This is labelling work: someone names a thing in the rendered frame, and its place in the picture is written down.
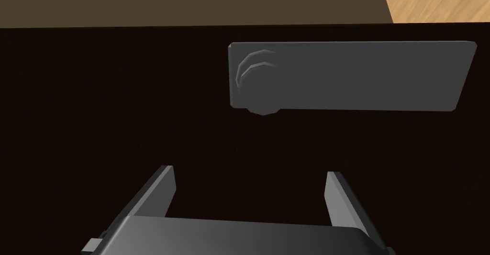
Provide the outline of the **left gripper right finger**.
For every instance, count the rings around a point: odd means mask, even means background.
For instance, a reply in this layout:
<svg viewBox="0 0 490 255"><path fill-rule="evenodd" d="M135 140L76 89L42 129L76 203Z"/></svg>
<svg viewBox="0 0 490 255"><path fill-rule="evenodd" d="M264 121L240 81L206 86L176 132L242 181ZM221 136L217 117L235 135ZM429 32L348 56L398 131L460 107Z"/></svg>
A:
<svg viewBox="0 0 490 255"><path fill-rule="evenodd" d="M332 226L357 228L371 236L370 218L340 172L327 173L324 199Z"/></svg>

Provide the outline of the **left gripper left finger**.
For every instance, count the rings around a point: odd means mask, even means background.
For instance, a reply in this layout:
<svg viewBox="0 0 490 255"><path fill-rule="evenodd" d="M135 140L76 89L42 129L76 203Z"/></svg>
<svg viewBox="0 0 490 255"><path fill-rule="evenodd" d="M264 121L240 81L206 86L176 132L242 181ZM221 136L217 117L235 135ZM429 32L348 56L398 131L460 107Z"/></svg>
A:
<svg viewBox="0 0 490 255"><path fill-rule="evenodd" d="M173 167L166 166L138 198L128 215L165 217L175 192L176 181Z"/></svg>

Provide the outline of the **dark brown door leaf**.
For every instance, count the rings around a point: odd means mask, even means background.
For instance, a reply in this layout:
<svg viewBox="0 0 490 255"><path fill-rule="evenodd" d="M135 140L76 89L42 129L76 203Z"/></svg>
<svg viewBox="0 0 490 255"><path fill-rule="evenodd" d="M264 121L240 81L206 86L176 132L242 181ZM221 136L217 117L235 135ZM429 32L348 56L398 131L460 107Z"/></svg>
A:
<svg viewBox="0 0 490 255"><path fill-rule="evenodd" d="M453 112L229 101L227 46L477 43ZM161 165L176 218L328 226L327 172L397 255L490 255L490 23L0 29L0 255L80 255Z"/></svg>

